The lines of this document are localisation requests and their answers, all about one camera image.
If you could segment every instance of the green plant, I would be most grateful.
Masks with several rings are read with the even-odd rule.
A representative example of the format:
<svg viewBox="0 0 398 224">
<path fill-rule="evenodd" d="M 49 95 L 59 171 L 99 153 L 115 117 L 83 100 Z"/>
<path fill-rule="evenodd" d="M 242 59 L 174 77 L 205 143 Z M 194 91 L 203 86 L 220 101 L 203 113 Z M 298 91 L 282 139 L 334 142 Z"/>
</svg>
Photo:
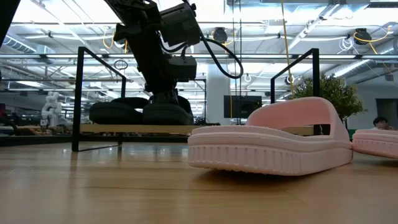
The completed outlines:
<svg viewBox="0 0 398 224">
<path fill-rule="evenodd" d="M 320 93 L 322 98 L 330 101 L 335 106 L 340 119 L 365 112 L 362 99 L 356 94 L 356 85 L 346 85 L 342 78 L 321 75 Z M 292 98 L 313 96 L 312 78 L 304 78 L 293 90 Z"/>
</svg>

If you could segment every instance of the pink slide sandal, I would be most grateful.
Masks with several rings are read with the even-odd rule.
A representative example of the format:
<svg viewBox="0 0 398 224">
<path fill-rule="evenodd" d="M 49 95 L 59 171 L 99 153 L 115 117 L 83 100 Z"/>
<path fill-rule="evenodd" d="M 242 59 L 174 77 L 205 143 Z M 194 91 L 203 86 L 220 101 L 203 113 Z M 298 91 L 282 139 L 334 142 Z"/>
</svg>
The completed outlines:
<svg viewBox="0 0 398 224">
<path fill-rule="evenodd" d="M 329 136 L 301 137 L 282 128 L 331 124 Z M 276 175 L 305 175 L 350 163 L 348 132 L 333 105 L 317 97 L 259 108 L 245 126 L 193 130 L 190 166 Z"/>
<path fill-rule="evenodd" d="M 373 156 L 398 159 L 398 131 L 357 130 L 353 149 Z"/>
</svg>

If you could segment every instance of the black monitor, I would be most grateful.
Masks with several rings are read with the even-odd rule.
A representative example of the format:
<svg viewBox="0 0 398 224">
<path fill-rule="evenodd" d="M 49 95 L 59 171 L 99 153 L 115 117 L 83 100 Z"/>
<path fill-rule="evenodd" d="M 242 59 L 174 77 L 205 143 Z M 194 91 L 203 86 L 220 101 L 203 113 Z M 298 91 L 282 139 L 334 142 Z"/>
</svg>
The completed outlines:
<svg viewBox="0 0 398 224">
<path fill-rule="evenodd" d="M 248 118 L 262 107 L 261 96 L 232 96 L 232 118 Z M 224 96 L 224 118 L 231 117 L 231 96 Z"/>
</svg>

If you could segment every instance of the floor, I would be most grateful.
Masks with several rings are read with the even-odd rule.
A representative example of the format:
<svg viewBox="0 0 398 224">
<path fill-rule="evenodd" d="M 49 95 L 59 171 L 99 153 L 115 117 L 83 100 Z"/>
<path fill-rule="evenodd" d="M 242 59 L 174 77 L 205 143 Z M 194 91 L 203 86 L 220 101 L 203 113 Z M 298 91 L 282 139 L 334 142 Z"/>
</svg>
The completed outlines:
<svg viewBox="0 0 398 224">
<path fill-rule="evenodd" d="M 0 223 L 397 223 L 398 161 L 303 177 L 191 168 L 185 145 L 0 147 Z"/>
</svg>

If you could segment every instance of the white column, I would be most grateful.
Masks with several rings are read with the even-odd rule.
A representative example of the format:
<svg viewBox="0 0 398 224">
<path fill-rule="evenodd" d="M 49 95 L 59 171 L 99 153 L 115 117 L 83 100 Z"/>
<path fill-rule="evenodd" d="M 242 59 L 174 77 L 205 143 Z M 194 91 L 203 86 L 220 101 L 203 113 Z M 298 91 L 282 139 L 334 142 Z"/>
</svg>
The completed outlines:
<svg viewBox="0 0 398 224">
<path fill-rule="evenodd" d="M 230 119 L 224 118 L 224 96 L 229 95 L 230 80 L 220 72 L 216 65 L 208 66 L 207 73 L 207 111 L 206 117 L 211 123 L 229 125 Z"/>
</svg>

